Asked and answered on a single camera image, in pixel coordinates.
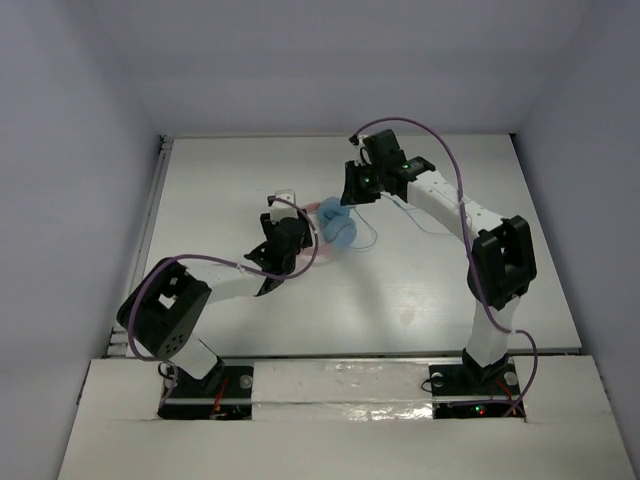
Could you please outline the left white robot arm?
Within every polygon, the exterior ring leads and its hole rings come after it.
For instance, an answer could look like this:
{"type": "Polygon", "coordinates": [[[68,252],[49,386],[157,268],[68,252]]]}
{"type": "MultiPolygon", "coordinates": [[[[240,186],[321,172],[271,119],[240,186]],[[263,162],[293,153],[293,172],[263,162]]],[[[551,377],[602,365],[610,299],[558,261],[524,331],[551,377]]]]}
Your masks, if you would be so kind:
{"type": "Polygon", "coordinates": [[[207,306],[267,295],[302,275],[296,263],[304,249],[317,254],[317,230],[306,210],[272,217],[261,215],[265,240],[245,255],[245,264],[200,254],[164,258],[119,307],[116,321],[134,355],[143,347],[145,360],[164,363],[174,388],[212,397],[223,382],[224,361],[194,335],[207,306]]]}

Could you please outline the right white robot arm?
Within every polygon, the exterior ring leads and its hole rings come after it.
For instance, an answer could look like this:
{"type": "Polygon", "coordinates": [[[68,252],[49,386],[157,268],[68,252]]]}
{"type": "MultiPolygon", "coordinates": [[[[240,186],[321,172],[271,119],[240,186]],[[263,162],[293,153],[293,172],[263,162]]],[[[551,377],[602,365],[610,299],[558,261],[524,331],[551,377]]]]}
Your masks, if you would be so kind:
{"type": "Polygon", "coordinates": [[[390,129],[350,142],[359,157],[345,164],[341,204],[371,204],[386,193],[431,215],[464,245],[476,310],[461,378],[470,391],[487,391],[497,382],[496,367],[506,362],[515,310],[537,276],[529,223],[469,199],[431,162],[407,157],[390,129]]]}

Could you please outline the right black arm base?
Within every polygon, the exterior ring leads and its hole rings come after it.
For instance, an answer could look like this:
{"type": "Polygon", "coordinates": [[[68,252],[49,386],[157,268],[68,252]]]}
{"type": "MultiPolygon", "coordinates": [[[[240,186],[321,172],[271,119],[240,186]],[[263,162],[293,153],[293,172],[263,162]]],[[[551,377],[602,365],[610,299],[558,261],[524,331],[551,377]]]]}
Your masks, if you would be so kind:
{"type": "Polygon", "coordinates": [[[526,417],[518,374],[509,359],[488,370],[471,362],[430,365],[420,389],[431,395],[436,420],[526,417]]]}

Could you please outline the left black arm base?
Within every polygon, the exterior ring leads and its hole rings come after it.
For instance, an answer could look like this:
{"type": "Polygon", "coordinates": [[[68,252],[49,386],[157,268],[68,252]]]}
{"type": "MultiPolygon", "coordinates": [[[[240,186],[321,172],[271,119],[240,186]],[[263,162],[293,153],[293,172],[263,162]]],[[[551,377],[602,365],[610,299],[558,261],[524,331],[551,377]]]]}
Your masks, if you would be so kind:
{"type": "Polygon", "coordinates": [[[158,372],[165,381],[157,415],[163,420],[251,420],[252,364],[226,365],[219,360],[203,378],[181,368],[158,372]]]}

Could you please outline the pink blue cat-ear headphones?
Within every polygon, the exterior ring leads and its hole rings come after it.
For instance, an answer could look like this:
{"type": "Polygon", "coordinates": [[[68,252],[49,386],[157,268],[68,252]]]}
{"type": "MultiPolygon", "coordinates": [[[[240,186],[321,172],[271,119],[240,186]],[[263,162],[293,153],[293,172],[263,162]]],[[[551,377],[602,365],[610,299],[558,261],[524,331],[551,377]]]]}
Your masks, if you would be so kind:
{"type": "Polygon", "coordinates": [[[326,265],[338,260],[354,244],[357,237],[351,208],[337,197],[328,197],[304,206],[319,235],[315,265],[326,265]]]}

